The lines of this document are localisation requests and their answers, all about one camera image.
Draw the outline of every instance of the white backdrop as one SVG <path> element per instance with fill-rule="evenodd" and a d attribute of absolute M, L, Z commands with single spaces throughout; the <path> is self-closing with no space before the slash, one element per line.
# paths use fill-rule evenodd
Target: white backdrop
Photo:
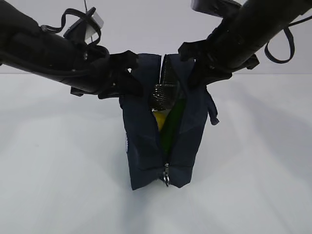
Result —
<path fill-rule="evenodd" d="M 68 7 L 83 10 L 80 0 L 10 2 L 40 24 L 58 25 Z M 92 3 L 112 53 L 174 53 L 220 21 L 192 12 L 189 0 Z M 182 189 L 156 181 L 131 191 L 118 100 L 72 96 L 67 86 L 1 67 L 0 234 L 312 233 L 311 25 L 294 28 L 290 64 L 261 52 L 252 71 L 260 74 L 209 86 L 220 123 L 207 124 Z M 283 37 L 271 48 L 288 56 Z"/>

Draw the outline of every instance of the cable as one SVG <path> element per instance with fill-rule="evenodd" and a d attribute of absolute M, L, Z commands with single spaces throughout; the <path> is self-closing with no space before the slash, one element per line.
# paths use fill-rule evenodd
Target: cable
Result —
<path fill-rule="evenodd" d="M 291 49 L 291 56 L 290 56 L 289 59 L 287 59 L 287 60 L 279 60 L 279 59 L 275 58 L 269 51 L 269 43 L 270 43 L 270 41 L 267 43 L 267 45 L 266 45 L 266 47 L 264 49 L 265 55 L 268 57 L 268 59 L 271 60 L 272 62 L 279 63 L 279 64 L 284 64 L 284 63 L 288 63 L 289 61 L 291 61 L 293 59 L 293 57 L 294 57 L 294 54 L 295 54 L 295 44 L 294 44 L 293 34 L 292 34 L 292 32 L 290 31 L 289 28 L 293 27 L 295 25 L 307 22 L 309 20 L 312 20 L 312 16 L 309 16 L 309 17 L 307 17 L 305 19 L 293 22 L 293 23 L 289 24 L 284 29 L 285 35 L 287 37 L 287 40 L 289 42 L 289 46 L 290 46 L 290 49 Z"/>
<path fill-rule="evenodd" d="M 94 14 L 95 11 L 96 11 L 96 9 L 93 7 L 91 15 Z M 44 32 L 48 32 L 48 33 L 52 33 L 52 34 L 56 34 L 56 33 L 61 32 L 63 30 L 63 28 L 65 27 L 65 25 L 66 25 L 66 16 L 67 15 L 77 16 L 77 17 L 85 20 L 97 32 L 98 39 L 96 39 L 95 41 L 93 41 L 90 44 L 88 44 L 86 46 L 86 48 L 85 48 L 85 51 L 87 51 L 90 47 L 96 46 L 101 41 L 101 35 L 102 35 L 101 28 L 89 16 L 87 16 L 85 13 L 83 13 L 81 11 L 78 11 L 78 10 L 75 10 L 75 9 L 72 9 L 72 8 L 67 9 L 64 12 L 64 14 L 62 15 L 61 27 L 55 28 L 55 27 L 51 27 L 51 26 L 48 26 L 48 25 L 42 25 L 41 29 Z"/>

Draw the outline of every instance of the open zipper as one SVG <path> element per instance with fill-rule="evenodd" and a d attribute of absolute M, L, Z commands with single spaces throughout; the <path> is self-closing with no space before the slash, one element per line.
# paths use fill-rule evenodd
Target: open zipper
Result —
<path fill-rule="evenodd" d="M 163 65 L 161 67 L 161 76 L 160 76 L 160 79 L 159 79 L 159 82 L 157 84 L 161 84 L 161 81 L 162 79 L 165 77 L 165 73 L 163 73 L 163 69 L 165 67 L 165 61 L 166 58 L 164 59 L 163 61 Z M 177 140 L 178 140 L 178 136 L 180 134 L 180 130 L 181 130 L 181 125 L 182 125 L 182 121 L 184 119 L 184 115 L 185 115 L 185 110 L 186 110 L 186 107 L 187 107 L 187 98 L 186 98 L 186 91 L 183 87 L 183 85 L 181 85 L 181 81 L 178 77 L 178 75 L 176 76 L 177 77 L 177 81 L 178 81 L 178 86 L 179 88 L 181 89 L 181 92 L 183 93 L 183 96 L 184 98 L 186 99 L 186 103 L 185 103 L 185 106 L 184 106 L 184 110 L 179 118 L 179 124 L 177 125 L 176 127 L 176 130 L 175 130 L 175 134 L 174 134 L 174 140 L 170 146 L 170 150 L 169 150 L 169 153 L 166 154 L 163 146 L 162 146 L 162 142 L 161 142 L 161 136 L 160 136 L 160 131 L 158 129 L 158 122 L 156 120 L 156 117 L 154 116 L 153 114 L 153 111 L 150 109 L 150 113 L 151 115 L 153 116 L 154 118 L 154 126 L 155 126 L 155 130 L 156 130 L 156 144 L 158 146 L 158 148 L 160 149 L 160 152 L 161 152 L 161 158 L 162 158 L 162 161 L 163 161 L 163 165 L 164 165 L 164 168 L 163 168 L 163 181 L 164 183 L 166 184 L 167 187 L 169 187 L 170 185 L 170 175 L 169 175 L 169 169 L 170 169 L 170 163 L 171 163 L 171 159 L 172 159 L 172 151 L 177 143 Z M 176 100 L 175 100 L 175 103 L 177 103 L 179 101 L 180 97 L 177 97 Z"/>

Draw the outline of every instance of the zipper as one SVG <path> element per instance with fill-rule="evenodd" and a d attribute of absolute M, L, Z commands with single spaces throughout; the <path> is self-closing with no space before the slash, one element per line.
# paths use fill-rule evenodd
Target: zipper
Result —
<path fill-rule="evenodd" d="M 169 163 L 168 162 L 165 164 L 164 182 L 165 182 L 166 186 L 169 187 L 170 179 L 169 179 Z"/>

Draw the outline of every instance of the green object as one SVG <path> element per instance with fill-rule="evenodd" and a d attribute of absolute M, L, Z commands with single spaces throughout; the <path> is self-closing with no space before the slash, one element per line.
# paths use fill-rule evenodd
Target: green object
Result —
<path fill-rule="evenodd" d="M 172 148 L 176 131 L 180 125 L 185 106 L 186 99 L 179 99 L 175 103 L 172 110 L 168 114 L 164 126 L 160 132 L 161 145 L 167 155 L 170 153 L 170 150 Z"/>

